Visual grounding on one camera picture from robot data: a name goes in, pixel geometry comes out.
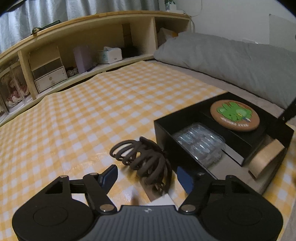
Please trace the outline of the clear plastic blister tray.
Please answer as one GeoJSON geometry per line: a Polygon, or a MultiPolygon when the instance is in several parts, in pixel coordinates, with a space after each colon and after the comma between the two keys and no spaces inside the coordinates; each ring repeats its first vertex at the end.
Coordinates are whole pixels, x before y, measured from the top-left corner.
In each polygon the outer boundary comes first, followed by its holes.
{"type": "Polygon", "coordinates": [[[225,149],[224,138],[200,123],[174,133],[173,137],[206,168],[217,163],[225,149]]]}

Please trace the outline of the brown claw hair clip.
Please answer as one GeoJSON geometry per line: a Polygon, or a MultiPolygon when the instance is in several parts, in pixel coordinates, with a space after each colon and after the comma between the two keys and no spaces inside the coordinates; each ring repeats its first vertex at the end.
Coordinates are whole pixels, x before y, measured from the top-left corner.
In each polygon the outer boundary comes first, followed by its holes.
{"type": "Polygon", "coordinates": [[[173,170],[165,152],[152,140],[125,140],[114,145],[110,156],[144,178],[146,185],[152,185],[158,192],[169,191],[173,170]]]}

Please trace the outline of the large black box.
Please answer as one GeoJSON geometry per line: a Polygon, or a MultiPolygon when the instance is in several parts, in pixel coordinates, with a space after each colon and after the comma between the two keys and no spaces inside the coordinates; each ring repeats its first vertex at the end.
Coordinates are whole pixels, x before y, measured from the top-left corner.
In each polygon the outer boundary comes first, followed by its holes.
{"type": "Polygon", "coordinates": [[[204,173],[234,175],[264,193],[294,133],[282,118],[229,92],[159,118],[154,129],[186,192],[204,173]]]}

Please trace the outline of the cork coaster green bear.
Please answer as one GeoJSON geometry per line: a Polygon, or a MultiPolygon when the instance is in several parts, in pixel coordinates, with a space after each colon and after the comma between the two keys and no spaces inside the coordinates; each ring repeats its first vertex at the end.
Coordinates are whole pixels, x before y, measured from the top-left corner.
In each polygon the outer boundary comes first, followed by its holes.
{"type": "Polygon", "coordinates": [[[211,116],[221,126],[239,132],[250,132],[260,124],[257,112],[235,100],[219,100],[210,107],[211,116]]]}

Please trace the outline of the brown tape roll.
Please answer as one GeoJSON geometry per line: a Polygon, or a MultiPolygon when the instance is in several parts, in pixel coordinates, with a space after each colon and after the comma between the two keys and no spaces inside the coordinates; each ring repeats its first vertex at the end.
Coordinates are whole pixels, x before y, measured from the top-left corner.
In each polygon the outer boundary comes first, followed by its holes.
{"type": "Polygon", "coordinates": [[[274,139],[254,156],[248,165],[248,171],[254,178],[258,178],[269,163],[276,158],[284,148],[284,145],[278,139],[274,139]]]}

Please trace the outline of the yellow checkered cloth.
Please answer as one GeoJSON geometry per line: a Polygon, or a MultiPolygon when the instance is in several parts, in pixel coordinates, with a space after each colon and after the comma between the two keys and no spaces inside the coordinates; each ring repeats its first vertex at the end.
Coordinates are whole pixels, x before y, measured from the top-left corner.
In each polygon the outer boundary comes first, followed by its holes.
{"type": "Polygon", "coordinates": [[[101,173],[115,144],[155,140],[155,120],[223,92],[140,61],[43,98],[1,127],[1,240],[16,240],[13,214],[56,177],[101,173]]]}

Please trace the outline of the small black closed box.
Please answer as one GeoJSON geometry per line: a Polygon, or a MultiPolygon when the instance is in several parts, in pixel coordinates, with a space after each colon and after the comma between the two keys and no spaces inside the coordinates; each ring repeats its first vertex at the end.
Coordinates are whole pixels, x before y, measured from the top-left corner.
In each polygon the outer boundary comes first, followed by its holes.
{"type": "Polygon", "coordinates": [[[255,130],[250,132],[233,131],[221,126],[211,117],[210,111],[203,111],[200,114],[200,116],[203,117],[202,123],[204,125],[224,137],[226,145],[231,149],[226,153],[240,166],[245,164],[251,154],[255,152],[263,142],[268,126],[270,114],[263,109],[257,109],[256,112],[259,115],[260,124],[255,130]]]}

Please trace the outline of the white drawer box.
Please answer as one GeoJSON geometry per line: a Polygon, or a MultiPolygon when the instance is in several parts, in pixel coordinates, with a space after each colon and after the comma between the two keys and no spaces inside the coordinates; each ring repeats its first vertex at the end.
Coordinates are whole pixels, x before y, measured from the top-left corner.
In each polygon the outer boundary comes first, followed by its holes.
{"type": "Polygon", "coordinates": [[[38,92],[41,93],[67,79],[65,68],[60,67],[35,80],[35,85],[38,92]]]}

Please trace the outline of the white tissue box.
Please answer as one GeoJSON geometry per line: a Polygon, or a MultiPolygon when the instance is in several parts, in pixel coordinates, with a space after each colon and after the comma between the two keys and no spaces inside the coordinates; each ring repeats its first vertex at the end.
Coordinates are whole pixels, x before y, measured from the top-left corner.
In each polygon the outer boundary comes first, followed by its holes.
{"type": "Polygon", "coordinates": [[[122,60],[120,48],[104,47],[97,53],[97,62],[99,64],[111,64],[122,60]]]}

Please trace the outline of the purple container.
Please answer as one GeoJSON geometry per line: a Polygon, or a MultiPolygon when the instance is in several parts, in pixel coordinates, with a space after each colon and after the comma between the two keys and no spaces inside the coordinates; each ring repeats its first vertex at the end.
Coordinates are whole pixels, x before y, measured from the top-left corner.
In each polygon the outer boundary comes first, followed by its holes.
{"type": "Polygon", "coordinates": [[[73,54],[79,74],[87,72],[92,67],[92,56],[87,45],[76,46],[73,54]]]}

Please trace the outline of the grey duvet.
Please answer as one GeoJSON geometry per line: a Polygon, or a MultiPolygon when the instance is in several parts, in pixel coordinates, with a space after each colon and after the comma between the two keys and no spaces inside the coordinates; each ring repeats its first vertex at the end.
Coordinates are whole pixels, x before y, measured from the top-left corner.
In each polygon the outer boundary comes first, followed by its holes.
{"type": "Polygon", "coordinates": [[[281,47],[182,32],[160,45],[154,58],[236,85],[281,108],[295,99],[295,52],[281,47]]]}

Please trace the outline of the wooden headboard shelf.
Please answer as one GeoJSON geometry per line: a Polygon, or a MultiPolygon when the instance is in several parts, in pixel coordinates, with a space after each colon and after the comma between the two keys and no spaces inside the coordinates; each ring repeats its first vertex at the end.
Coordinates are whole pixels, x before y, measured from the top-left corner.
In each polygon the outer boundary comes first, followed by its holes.
{"type": "Polygon", "coordinates": [[[157,32],[191,30],[190,18],[164,11],[114,11],[76,18],[41,30],[1,53],[1,124],[36,105],[45,96],[98,73],[151,60],[158,48],[157,32]],[[93,65],[79,74],[73,49],[87,45],[93,65]],[[99,64],[104,47],[120,48],[122,60],[99,64]],[[39,93],[35,80],[64,67],[67,80],[39,93]]]}

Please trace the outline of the small potted plant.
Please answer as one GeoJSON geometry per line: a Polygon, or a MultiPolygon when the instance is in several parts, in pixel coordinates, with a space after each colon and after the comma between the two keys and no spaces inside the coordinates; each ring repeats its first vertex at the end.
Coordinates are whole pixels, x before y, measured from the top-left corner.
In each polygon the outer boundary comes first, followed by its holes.
{"type": "Polygon", "coordinates": [[[174,11],[177,9],[177,5],[174,0],[164,0],[166,11],[174,11]]]}

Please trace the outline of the grey curtain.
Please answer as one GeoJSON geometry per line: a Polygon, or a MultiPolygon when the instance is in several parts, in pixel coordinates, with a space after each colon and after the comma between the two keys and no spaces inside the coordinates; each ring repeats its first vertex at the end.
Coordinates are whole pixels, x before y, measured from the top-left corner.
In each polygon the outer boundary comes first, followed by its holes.
{"type": "Polygon", "coordinates": [[[34,27],[110,11],[158,11],[158,1],[17,1],[1,14],[1,52],[25,39],[34,27]]]}

